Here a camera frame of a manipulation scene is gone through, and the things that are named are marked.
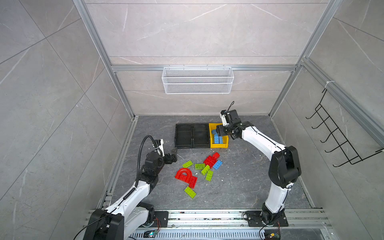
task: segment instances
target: green lego brick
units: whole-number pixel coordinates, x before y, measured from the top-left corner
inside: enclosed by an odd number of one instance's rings
[[[192,165],[193,165],[192,161],[188,161],[188,162],[186,162],[186,163],[183,164],[183,167],[184,167],[184,168],[187,168],[187,167],[190,167],[190,166],[192,166]]]
[[[191,198],[194,198],[196,196],[196,193],[190,188],[190,187],[187,187],[185,190],[184,190]]]
[[[201,174],[203,174],[204,176],[207,174],[207,172],[209,171],[210,167],[209,165],[206,165],[205,168],[201,171]]]
[[[195,169],[196,170],[203,170],[205,168],[205,163],[196,163]]]
[[[205,177],[205,179],[208,181],[211,181],[213,174],[214,174],[213,171],[208,170],[207,176]]]

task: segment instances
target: red lego brick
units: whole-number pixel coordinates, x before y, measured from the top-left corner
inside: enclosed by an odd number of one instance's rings
[[[208,156],[208,157],[206,158],[206,160],[204,161],[204,163],[205,163],[206,165],[209,165],[210,168],[212,168],[212,167],[215,165],[216,162],[217,162],[217,160],[214,159],[212,156]]]
[[[192,172],[189,168],[181,168],[177,171],[175,178],[183,182],[189,183],[191,180]]]
[[[212,155],[212,157],[217,160],[220,157],[220,154],[218,152],[215,152],[215,154]]]
[[[189,187],[190,187],[190,188],[195,188],[196,181],[197,181],[197,177],[192,176],[192,177],[191,177],[191,180],[189,181]]]

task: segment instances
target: vent grille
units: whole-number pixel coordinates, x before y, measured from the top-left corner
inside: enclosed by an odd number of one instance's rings
[[[136,230],[130,236],[137,240],[148,240],[144,238],[144,232],[148,230]],[[158,240],[202,240],[202,239],[260,239],[259,230],[242,230],[242,229],[211,229],[211,230],[161,230],[155,238]],[[260,234],[264,239],[264,230]]]

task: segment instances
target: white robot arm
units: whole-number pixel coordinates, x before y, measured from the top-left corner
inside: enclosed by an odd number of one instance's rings
[[[268,171],[271,188],[268,198],[263,204],[261,218],[264,224],[276,222],[284,213],[284,203],[288,192],[301,175],[297,150],[293,146],[286,147],[270,139],[252,123],[241,121],[236,110],[229,111],[229,108],[223,110],[220,118],[223,125],[216,128],[219,136],[230,135],[232,139],[241,138],[259,149],[271,161]]]
[[[219,136],[230,135],[233,139],[244,139],[271,161],[268,171],[271,188],[267,200],[263,203],[260,219],[266,225],[277,222],[279,217],[283,216],[288,192],[301,174],[296,149],[279,144],[265,136],[251,123],[242,122],[236,110],[223,110],[220,117],[223,125],[216,128]],[[152,140],[155,150],[147,154],[145,165],[140,169],[141,150],[147,138]],[[171,154],[164,154],[163,143],[162,139],[154,140],[149,135],[143,139],[139,150],[135,183],[108,208],[93,212],[84,240],[126,240],[139,226],[153,224],[154,206],[141,201],[157,184],[158,174],[163,166],[177,160],[177,149],[174,149]]]

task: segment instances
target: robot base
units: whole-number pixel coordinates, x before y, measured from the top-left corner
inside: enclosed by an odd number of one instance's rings
[[[245,212],[249,227],[263,227],[265,224],[270,227],[278,227],[278,222],[280,223],[281,227],[288,227],[288,221],[285,217],[284,209],[276,214],[271,214],[267,208],[266,210],[264,208],[266,208],[266,206],[263,204],[262,211]]]

